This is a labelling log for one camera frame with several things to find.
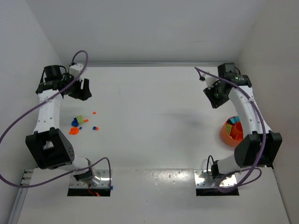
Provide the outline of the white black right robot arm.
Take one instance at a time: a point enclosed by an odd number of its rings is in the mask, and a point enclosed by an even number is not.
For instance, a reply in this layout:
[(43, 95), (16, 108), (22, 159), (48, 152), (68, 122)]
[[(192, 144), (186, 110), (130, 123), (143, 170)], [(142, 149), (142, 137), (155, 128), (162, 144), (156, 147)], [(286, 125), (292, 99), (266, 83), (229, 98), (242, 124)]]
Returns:
[(236, 71), (234, 63), (217, 67), (218, 76), (206, 81), (204, 93), (214, 109), (231, 101), (242, 126), (241, 142), (232, 156), (216, 160), (211, 166), (214, 179), (255, 166), (271, 166), (282, 143), (280, 133), (275, 133), (264, 121), (253, 96), (252, 83), (247, 75)]

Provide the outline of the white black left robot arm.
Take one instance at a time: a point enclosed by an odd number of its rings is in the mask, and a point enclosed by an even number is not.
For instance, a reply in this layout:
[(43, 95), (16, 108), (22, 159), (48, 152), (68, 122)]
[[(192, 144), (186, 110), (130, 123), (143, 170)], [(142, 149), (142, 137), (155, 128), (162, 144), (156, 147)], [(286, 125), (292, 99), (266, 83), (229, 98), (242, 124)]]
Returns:
[(62, 169), (73, 171), (77, 181), (92, 185), (95, 179), (91, 161), (77, 157), (72, 144), (60, 130), (60, 107), (64, 96), (82, 101), (91, 97), (89, 80), (77, 80), (63, 91), (74, 78), (83, 71), (83, 65), (72, 64), (65, 72), (60, 65), (46, 66), (36, 93), (39, 102), (37, 124), (25, 143), (40, 169)]

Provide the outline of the pale green rounded lego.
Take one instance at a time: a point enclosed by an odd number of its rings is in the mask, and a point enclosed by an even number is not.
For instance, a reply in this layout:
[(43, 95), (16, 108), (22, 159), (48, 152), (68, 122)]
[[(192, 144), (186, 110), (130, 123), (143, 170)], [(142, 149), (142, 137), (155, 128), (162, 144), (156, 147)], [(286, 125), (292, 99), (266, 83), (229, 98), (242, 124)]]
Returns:
[(77, 116), (76, 119), (77, 119), (79, 125), (81, 125), (85, 122), (82, 115)]

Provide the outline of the light green lego brick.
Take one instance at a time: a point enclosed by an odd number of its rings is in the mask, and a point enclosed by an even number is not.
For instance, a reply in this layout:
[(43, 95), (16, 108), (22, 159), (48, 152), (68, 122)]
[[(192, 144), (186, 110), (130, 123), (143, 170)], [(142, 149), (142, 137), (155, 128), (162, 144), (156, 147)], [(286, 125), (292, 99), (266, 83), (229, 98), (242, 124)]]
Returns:
[(225, 130), (228, 133), (228, 135), (231, 134), (232, 128), (233, 128), (233, 125), (230, 125), (230, 124), (225, 125)]

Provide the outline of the blue arch lego piece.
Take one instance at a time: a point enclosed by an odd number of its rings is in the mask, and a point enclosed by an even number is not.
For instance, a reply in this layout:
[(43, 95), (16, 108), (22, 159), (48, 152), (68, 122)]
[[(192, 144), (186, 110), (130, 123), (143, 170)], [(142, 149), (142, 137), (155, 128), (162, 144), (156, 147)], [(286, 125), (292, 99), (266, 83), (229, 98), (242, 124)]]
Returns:
[(78, 127), (79, 126), (78, 120), (76, 118), (74, 118), (73, 121), (71, 122), (71, 125), (73, 127)]

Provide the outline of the large teal lego brick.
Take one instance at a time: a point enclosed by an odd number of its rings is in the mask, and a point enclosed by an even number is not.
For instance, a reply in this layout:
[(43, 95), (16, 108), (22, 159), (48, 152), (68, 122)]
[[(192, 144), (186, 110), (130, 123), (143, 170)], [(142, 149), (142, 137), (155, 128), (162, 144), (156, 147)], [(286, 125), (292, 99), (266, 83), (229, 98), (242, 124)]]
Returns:
[(235, 125), (237, 122), (240, 122), (239, 116), (233, 116), (227, 120), (227, 123), (230, 125)]

